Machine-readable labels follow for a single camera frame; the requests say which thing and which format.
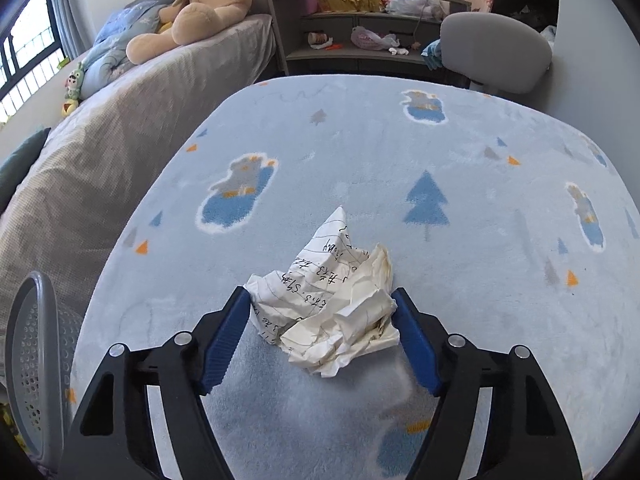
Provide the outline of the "large tan teddy bear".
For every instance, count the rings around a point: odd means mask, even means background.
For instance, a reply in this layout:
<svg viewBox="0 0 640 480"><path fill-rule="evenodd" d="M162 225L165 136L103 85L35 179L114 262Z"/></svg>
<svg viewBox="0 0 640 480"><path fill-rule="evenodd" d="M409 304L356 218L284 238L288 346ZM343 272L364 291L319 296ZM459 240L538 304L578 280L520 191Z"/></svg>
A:
<svg viewBox="0 0 640 480"><path fill-rule="evenodd" d="M127 44L128 60L141 65L176 47L208 39L246 18L252 0L175 0L158 12L163 32L149 32Z"/></svg>

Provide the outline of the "light blue patterned blanket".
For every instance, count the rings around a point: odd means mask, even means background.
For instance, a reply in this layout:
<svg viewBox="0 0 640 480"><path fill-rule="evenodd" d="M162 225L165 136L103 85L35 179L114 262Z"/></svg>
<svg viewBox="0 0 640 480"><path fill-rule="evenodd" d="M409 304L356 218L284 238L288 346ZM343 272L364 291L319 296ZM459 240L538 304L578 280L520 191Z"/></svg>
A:
<svg viewBox="0 0 640 480"><path fill-rule="evenodd" d="M373 76L225 100L137 206L76 347L80 399L112 344L151 348L285 274L334 210L394 282L478 348L525 344L594 478L639 411L639 211L579 130L477 92Z"/></svg>

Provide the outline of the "grey desk shelf unit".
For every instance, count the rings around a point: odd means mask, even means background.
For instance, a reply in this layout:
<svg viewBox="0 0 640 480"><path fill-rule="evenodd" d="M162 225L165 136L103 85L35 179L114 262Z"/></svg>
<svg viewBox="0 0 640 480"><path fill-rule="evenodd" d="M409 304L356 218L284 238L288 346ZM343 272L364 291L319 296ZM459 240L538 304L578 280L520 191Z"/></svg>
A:
<svg viewBox="0 0 640 480"><path fill-rule="evenodd" d="M422 52L464 0L268 0L282 70L444 81Z"/></svg>

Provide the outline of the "bed with grey checked cover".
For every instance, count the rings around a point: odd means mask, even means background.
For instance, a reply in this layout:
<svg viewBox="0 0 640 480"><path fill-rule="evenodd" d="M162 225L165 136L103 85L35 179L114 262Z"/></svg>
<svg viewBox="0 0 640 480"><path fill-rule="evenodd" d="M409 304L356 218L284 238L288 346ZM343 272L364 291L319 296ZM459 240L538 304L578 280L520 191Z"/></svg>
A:
<svg viewBox="0 0 640 480"><path fill-rule="evenodd" d="M271 16L251 15L133 68L55 127L1 208L1 322L32 271L84 314L116 240L172 156L275 53Z"/></svg>

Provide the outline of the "small green doll toy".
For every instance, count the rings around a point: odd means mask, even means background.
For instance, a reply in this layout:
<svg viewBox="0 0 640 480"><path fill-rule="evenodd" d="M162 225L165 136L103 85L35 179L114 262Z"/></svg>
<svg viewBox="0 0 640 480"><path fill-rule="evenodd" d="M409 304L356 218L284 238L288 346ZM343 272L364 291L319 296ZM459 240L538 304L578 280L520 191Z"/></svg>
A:
<svg viewBox="0 0 640 480"><path fill-rule="evenodd" d="M79 63L67 76L65 81L65 96L62 104L62 116L67 117L78 109L80 104L81 87L85 79L85 67Z"/></svg>

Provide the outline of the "pink plastic bag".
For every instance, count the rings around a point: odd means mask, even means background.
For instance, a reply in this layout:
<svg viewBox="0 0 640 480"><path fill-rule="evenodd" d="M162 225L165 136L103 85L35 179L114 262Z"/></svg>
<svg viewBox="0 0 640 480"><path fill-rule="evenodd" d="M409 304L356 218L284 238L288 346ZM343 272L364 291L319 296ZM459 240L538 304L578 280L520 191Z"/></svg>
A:
<svg viewBox="0 0 640 480"><path fill-rule="evenodd" d="M394 34L380 36L362 26L352 29L350 41L355 47L367 51L388 51L400 47L400 42Z"/></svg>

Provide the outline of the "grey perforated trash bin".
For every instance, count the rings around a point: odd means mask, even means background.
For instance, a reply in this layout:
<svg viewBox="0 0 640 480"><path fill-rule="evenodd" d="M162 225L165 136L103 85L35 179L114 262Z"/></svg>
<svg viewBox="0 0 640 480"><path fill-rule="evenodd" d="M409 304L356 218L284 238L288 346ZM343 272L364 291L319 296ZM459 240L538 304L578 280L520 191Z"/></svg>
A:
<svg viewBox="0 0 640 480"><path fill-rule="evenodd" d="M70 375L81 324L80 314L56 301L46 274L28 274L6 329L6 388L28 452L50 471L58 469L72 420Z"/></svg>

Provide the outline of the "white paper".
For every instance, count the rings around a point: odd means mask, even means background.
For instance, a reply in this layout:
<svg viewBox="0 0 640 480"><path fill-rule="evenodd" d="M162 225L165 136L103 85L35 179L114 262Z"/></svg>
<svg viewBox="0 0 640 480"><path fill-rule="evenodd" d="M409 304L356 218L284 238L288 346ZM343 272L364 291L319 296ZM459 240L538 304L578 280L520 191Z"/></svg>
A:
<svg viewBox="0 0 640 480"><path fill-rule="evenodd" d="M288 362L333 378L354 359L398 346L393 267L385 246L352 246L343 207L318 227L288 270L252 275L250 322Z"/></svg>

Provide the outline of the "grey curtain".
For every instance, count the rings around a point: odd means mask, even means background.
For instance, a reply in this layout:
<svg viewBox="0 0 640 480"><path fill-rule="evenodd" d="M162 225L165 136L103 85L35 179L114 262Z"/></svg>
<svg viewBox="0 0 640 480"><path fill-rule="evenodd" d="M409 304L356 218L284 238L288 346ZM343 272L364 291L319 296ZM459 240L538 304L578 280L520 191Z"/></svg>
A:
<svg viewBox="0 0 640 480"><path fill-rule="evenodd" d="M82 0L51 0L62 50L73 60L92 45Z"/></svg>

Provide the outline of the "blue folded quilt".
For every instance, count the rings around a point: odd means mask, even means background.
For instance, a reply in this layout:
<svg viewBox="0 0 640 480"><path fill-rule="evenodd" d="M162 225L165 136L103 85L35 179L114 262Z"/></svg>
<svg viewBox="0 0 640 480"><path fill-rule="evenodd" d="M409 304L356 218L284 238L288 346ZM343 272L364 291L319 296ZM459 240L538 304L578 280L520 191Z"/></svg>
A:
<svg viewBox="0 0 640 480"><path fill-rule="evenodd" d="M110 16L80 61L84 72L82 100L89 99L134 66L127 58L127 44L134 37L157 31L160 9L164 6L159 1L142 1Z"/></svg>

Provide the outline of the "grey office chair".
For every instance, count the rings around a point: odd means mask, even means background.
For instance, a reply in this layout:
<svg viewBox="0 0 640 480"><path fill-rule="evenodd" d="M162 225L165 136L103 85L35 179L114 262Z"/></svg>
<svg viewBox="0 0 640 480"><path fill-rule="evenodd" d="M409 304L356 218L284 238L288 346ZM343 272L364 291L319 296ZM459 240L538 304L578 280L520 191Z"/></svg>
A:
<svg viewBox="0 0 640 480"><path fill-rule="evenodd" d="M552 62L552 49L535 29L500 14L458 12L440 26L442 65L477 84L525 94Z"/></svg>

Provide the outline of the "dark green pillow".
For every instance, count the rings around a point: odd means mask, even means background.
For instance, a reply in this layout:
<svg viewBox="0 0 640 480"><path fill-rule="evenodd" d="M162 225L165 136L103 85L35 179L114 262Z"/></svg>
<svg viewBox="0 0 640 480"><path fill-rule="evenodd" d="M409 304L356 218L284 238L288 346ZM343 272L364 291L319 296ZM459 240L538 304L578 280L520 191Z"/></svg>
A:
<svg viewBox="0 0 640 480"><path fill-rule="evenodd" d="M32 134L1 165L0 214L6 211L17 187L40 156L50 131L50 128L43 128Z"/></svg>

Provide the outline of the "window with black frame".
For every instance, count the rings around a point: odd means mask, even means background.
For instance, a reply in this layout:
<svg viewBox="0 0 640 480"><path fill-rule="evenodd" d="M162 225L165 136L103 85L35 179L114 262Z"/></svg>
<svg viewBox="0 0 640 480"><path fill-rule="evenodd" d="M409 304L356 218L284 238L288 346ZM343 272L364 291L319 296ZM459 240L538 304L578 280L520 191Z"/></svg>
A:
<svg viewBox="0 0 640 480"><path fill-rule="evenodd" d="M1 122L61 69L65 58L52 0L29 0L1 38Z"/></svg>

